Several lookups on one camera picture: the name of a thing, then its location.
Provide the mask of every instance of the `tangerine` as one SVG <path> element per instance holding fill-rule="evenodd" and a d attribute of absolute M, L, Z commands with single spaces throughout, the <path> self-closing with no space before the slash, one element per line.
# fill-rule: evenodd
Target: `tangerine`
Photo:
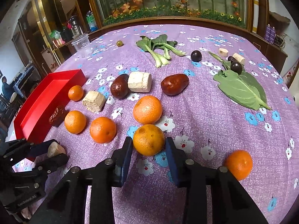
<path fill-rule="evenodd" d="M 72 134 L 79 134 L 86 126 L 86 117 L 80 111 L 70 111 L 64 119 L 64 125 Z"/>
<path fill-rule="evenodd" d="M 89 129 L 90 135 L 97 143 L 109 143 L 116 135 L 116 123 L 107 118 L 96 118 Z"/>
<path fill-rule="evenodd" d="M 240 181 L 250 174 L 252 170 L 252 158 L 247 151 L 236 150 L 228 156 L 224 165 Z"/>
<path fill-rule="evenodd" d="M 76 85 L 71 87 L 71 89 L 68 91 L 68 97 L 72 101 L 79 101 L 84 94 L 84 90 L 81 86 Z"/>
<path fill-rule="evenodd" d="M 133 109 L 133 115 L 135 120 L 146 125 L 155 123 L 161 117 L 162 111 L 160 100 L 148 95 L 138 100 Z"/>
<path fill-rule="evenodd" d="M 137 152 L 144 156 L 159 153 L 165 144 L 163 131 L 155 125 L 139 127 L 133 136 L 133 145 Z"/>

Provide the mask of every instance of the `red tray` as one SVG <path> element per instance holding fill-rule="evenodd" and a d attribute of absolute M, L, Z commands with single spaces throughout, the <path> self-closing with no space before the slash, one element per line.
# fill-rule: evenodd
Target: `red tray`
<path fill-rule="evenodd" d="M 28 97 L 13 122 L 16 138 L 25 137 L 29 142 L 42 143 L 51 128 L 49 118 L 56 107 L 65 107 L 70 101 L 70 88 L 83 86 L 85 82 L 80 69 L 47 75 Z"/>

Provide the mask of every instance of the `person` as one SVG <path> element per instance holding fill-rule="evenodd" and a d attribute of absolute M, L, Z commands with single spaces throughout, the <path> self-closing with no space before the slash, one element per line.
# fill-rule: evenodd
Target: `person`
<path fill-rule="evenodd" d="M 6 77 L 2 77 L 2 93 L 4 97 L 9 101 L 12 94 L 15 92 L 13 86 L 15 81 L 12 81 L 11 84 L 7 83 Z"/>

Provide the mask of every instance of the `small orange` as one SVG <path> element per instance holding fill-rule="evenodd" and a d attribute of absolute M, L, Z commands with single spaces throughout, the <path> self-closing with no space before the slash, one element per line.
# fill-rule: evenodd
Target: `small orange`
<path fill-rule="evenodd" d="M 99 117 L 92 122 L 89 132 L 95 142 L 109 143 L 116 135 L 116 124 L 107 117 Z"/>
<path fill-rule="evenodd" d="M 79 101 L 83 97 L 83 94 L 84 90 L 79 85 L 71 87 L 71 89 L 68 91 L 68 97 L 73 101 Z"/>
<path fill-rule="evenodd" d="M 138 100 L 133 109 L 133 115 L 135 120 L 146 125 L 155 123 L 161 117 L 162 111 L 160 100 L 148 95 Z"/>
<path fill-rule="evenodd" d="M 236 150 L 228 156 L 224 165 L 240 181 L 250 174 L 252 170 L 252 158 L 247 151 Z"/>
<path fill-rule="evenodd" d="M 133 136 L 133 145 L 137 152 L 144 156 L 159 153 L 165 144 L 163 131 L 155 125 L 143 125 Z"/>
<path fill-rule="evenodd" d="M 80 111 L 70 111 L 64 119 L 64 125 L 69 132 L 79 134 L 86 126 L 86 117 Z"/>

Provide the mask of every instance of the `brown date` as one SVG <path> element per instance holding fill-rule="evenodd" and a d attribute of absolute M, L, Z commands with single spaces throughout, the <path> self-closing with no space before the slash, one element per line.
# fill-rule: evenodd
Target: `brown date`
<path fill-rule="evenodd" d="M 121 74 L 111 84 L 110 91 L 117 99 L 123 99 L 129 93 L 128 79 L 128 74 Z"/>
<path fill-rule="evenodd" d="M 180 94 L 189 84 L 189 78 L 185 74 L 175 74 L 165 77 L 161 82 L 162 91 L 169 96 Z"/>

